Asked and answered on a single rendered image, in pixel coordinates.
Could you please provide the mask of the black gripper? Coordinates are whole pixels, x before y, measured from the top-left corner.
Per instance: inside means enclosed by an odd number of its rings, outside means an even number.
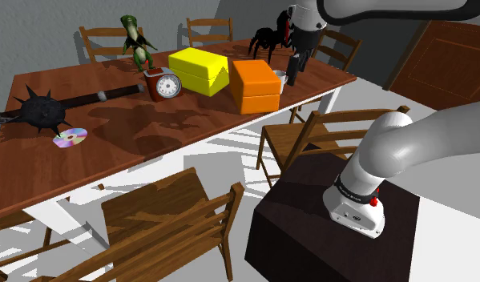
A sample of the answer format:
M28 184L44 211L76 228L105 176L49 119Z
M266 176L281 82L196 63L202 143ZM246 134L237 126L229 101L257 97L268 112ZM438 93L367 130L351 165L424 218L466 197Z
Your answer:
M313 50L318 46L319 38L322 29L319 30L304 30L297 26L293 27L292 31L292 46L295 48L295 53L290 57L286 70L287 82L289 86L293 86L299 72L305 71L305 66Z

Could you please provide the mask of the white cup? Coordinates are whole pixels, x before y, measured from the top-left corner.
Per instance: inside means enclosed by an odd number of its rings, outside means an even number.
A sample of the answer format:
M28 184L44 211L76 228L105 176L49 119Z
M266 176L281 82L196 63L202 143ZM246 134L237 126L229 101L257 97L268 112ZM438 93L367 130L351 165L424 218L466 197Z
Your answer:
M287 76L286 72L283 71L283 70L274 70L274 74L280 80L280 94L282 94L283 90L284 90L284 85L288 81L288 76Z

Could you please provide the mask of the black spider figure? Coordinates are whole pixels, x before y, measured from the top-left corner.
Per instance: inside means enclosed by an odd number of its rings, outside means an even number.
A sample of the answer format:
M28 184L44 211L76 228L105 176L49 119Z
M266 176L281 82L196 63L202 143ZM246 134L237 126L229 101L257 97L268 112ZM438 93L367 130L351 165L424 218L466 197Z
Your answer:
M290 19L292 13L283 10L276 20L276 29L263 27L256 31L254 37L249 43L248 53L253 52L253 58L256 58L260 47L268 49L268 63L271 61L272 52L277 45L289 48L292 45L290 32Z

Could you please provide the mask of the wooden chair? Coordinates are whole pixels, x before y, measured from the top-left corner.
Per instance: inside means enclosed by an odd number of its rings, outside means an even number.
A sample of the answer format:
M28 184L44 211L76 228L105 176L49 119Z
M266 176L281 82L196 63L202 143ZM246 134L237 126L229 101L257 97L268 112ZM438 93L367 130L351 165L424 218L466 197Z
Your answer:
M91 46L90 37L127 37L127 31L120 27L99 27L86 29L84 26L79 27L80 34L82 35L83 42L87 49L87 53L91 62L96 62L95 57L99 55L123 55L122 47L99 47L93 48Z
M333 67L310 57L310 64L306 72L299 69L299 78L291 76L287 81L289 90L296 92L300 99L292 104L289 123L298 119L302 123L305 118L298 114L298 109L309 103L319 103L317 110L321 114L329 113L337 99L341 88L357 80L355 75L347 72L350 63L353 61L357 50L361 45L361 40L355 40L347 35L333 30L324 30L320 38L318 47L313 51L314 54L321 53L328 55L331 59L341 63L341 68Z
M3 216L0 218L0 231L6 228L11 228L11 227L17 227L20 224L24 224L26 222L30 222L35 220L33 216L30 216L24 211L17 211L13 214L9 214L7 216ZM49 227L46 227L45 231L45 236L43 240L43 245L40 248L36 248L34 250L31 250L29 252L25 252L21 255L16 255L14 257L11 257L9 259L3 260L0 262L0 282L6 282L8 279L8 275L4 273L4 271L1 270L1 267L6 266L8 264L12 264L14 262L17 262L19 260L24 260L25 258L38 255L39 253L49 251L54 248L61 247L65 244L70 243L69 240L61 240L56 243L51 243L50 238L52 234L52 229Z
M233 279L228 235L241 183L209 199L191 167L102 204L110 247L63 274L31 282L159 282L218 248Z
M304 123L264 126L261 131L256 167L263 169L263 171L267 170L262 160L266 143L269 145L281 172L285 172L299 155L332 153L344 159L347 154L353 154L357 147L340 147L337 145L337 141L361 139L365 136L367 130L328 131L325 125L327 123L375 120L388 112L388 109L336 111L328 114L312 111Z
M233 41L233 19L220 18L201 18L190 19L186 18L188 27L188 41L189 46L193 47L194 42L218 42L218 41ZM192 35L193 26L227 26L228 34L200 34Z

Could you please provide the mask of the orange box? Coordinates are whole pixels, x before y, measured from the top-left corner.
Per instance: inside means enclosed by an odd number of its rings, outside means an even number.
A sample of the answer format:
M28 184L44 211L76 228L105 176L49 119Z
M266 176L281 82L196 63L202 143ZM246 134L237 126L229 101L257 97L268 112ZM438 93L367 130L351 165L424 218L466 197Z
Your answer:
M241 115L279 109L281 81L264 60L232 61L229 80Z

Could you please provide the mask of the yellow box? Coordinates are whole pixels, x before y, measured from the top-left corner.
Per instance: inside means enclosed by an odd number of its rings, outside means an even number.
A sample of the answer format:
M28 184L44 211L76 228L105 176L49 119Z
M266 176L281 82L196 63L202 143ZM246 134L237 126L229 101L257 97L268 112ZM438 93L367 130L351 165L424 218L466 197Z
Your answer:
M168 56L169 68L183 88L212 97L229 84L228 58L188 47Z

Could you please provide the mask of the red kitchen scale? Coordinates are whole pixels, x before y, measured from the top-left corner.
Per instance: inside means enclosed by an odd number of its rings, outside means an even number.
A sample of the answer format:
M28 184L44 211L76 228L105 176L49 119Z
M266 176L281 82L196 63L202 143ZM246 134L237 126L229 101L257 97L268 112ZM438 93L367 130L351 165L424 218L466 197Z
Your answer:
M154 102L172 99L182 94L179 77L167 67L158 67L143 72L148 92Z

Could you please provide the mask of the brown wooden door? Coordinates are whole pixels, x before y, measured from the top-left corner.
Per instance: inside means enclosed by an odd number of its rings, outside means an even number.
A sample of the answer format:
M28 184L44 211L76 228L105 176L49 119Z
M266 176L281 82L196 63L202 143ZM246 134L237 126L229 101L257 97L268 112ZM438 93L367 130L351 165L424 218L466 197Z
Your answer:
M422 22L383 88L434 110L480 101L480 25Z

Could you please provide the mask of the dark robot stand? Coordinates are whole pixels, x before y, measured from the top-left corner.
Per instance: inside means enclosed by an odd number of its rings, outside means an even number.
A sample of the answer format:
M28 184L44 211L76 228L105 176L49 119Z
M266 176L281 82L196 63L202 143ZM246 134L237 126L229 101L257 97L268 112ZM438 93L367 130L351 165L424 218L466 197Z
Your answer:
M269 282L409 282L418 196L385 181L376 238L332 221L324 191L346 162L302 155L255 207L245 259Z

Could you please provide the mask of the green lizard figure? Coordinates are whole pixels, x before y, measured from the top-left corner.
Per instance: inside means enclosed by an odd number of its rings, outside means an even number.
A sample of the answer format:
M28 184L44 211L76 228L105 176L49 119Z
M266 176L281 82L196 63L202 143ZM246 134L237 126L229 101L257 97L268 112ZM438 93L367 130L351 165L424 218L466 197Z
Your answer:
M133 60L139 72L143 71L142 65L146 62L148 63L149 69L155 69L152 56L146 50L145 46L149 46L154 50L156 50L156 48L139 32L136 17L126 14L120 18L120 22L127 32L122 54L126 54L127 49L131 47L133 50Z

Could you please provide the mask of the wooden table with white legs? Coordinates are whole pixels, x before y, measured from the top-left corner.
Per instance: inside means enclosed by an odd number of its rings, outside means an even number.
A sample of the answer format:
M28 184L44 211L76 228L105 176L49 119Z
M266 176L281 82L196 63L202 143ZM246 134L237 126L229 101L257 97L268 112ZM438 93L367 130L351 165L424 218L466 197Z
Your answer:
M79 145L58 148L54 133L25 123L0 129L0 219L26 210L70 242L96 255L109 248L87 215L73 217L60 199L109 175L199 142L223 131L239 129L312 98L327 96L319 111L329 112L340 87L357 79L343 70L311 58L294 87L284 87L280 110L271 114L240 115L229 87L212 97L184 90L173 99L154 103L143 93L76 107L66 121L87 129ZM57 99L144 83L128 58L44 70L14 76L6 109L17 109L28 97L25 84L39 94L52 90Z

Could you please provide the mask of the shiny compact disc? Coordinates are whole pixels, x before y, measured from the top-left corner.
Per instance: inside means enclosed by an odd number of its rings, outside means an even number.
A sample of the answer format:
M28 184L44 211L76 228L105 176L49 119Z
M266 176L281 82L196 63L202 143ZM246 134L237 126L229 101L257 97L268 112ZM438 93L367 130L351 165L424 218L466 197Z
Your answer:
M88 135L86 129L83 128L70 128L66 131L63 131L53 138L53 143L57 147L66 148L72 147L76 144L81 143Z

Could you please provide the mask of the black spiked mace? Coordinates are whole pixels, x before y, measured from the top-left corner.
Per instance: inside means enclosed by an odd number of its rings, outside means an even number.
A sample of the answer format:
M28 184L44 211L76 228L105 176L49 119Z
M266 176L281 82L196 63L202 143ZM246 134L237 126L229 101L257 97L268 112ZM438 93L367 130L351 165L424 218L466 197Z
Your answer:
M120 87L70 99L56 100L51 97L50 91L48 91L46 96L39 96L29 86L26 86L26 89L29 95L26 100L14 97L21 103L19 109L0 112L0 125L4 123L28 123L39 131L43 128L49 128L56 135L59 135L59 124L70 126L65 120L67 109L106 102L110 99L144 92L144 86L138 83L129 87Z

